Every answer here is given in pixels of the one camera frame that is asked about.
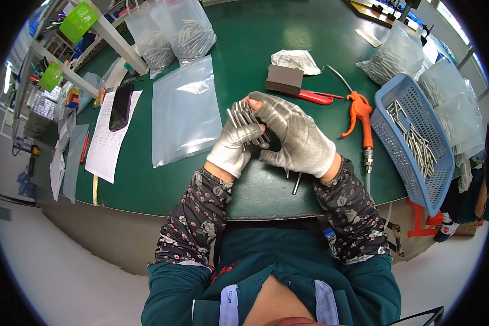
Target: blue storage bin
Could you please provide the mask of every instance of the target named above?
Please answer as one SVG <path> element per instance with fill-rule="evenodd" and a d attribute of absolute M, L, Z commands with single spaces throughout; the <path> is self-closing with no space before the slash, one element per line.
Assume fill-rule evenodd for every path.
<path fill-rule="evenodd" d="M 407 114 L 399 112 L 399 120 L 406 129 L 413 126 L 429 141 L 429 148 L 437 159 L 432 177 L 422 178 L 411 149 L 402 132 L 391 120 L 386 108 L 397 100 Z M 408 75 L 398 74 L 385 83 L 375 94 L 375 110 L 371 116 L 371 127 L 384 144 L 404 182 L 411 202 L 426 207 L 430 216 L 435 216 L 449 189 L 455 158 L 442 125 L 422 89 Z"/>

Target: metal pin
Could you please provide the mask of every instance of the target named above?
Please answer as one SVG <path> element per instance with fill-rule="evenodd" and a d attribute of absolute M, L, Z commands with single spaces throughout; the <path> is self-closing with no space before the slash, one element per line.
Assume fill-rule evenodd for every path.
<path fill-rule="evenodd" d="M 297 177 L 297 182 L 295 183 L 295 186 L 293 187 L 293 190 L 291 192 L 293 195 L 297 194 L 297 189 L 299 189 L 299 183 L 301 181 L 301 176 L 302 176 L 302 172 L 299 172 L 299 176 Z"/>

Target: smartphone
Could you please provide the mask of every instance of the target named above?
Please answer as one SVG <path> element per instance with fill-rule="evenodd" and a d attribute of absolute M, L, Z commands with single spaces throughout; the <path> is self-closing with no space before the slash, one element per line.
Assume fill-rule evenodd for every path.
<path fill-rule="evenodd" d="M 110 131 L 123 129 L 129 122 L 130 99 L 133 90 L 133 83 L 125 84 L 116 90 L 112 103 L 111 120 L 109 121 Z"/>

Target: red stool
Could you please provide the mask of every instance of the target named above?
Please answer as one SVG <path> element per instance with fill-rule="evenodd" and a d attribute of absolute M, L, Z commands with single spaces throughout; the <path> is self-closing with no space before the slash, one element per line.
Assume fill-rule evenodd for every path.
<path fill-rule="evenodd" d="M 422 228 L 422 206 L 412 203 L 409 198 L 406 199 L 408 205 L 412 205 L 415 209 L 415 229 L 408 231 L 408 237 L 423 237 L 436 235 L 438 233 L 437 225 L 442 225 L 442 212 L 438 212 L 437 215 L 431 217 L 428 216 L 426 225 L 428 228 Z"/>

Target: red utility knife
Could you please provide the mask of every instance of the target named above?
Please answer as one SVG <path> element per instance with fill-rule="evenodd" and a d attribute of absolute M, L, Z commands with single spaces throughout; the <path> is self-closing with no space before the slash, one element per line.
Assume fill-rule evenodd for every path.
<path fill-rule="evenodd" d="M 314 91 L 301 89 L 301 91 L 299 93 L 299 98 L 306 100 L 306 101 L 311 101 L 313 103 L 321 104 L 321 105 L 328 105 L 328 104 L 332 104 L 333 98 L 343 99 L 344 96 L 327 94 L 327 93 L 320 93 L 320 92 L 314 92 Z"/>

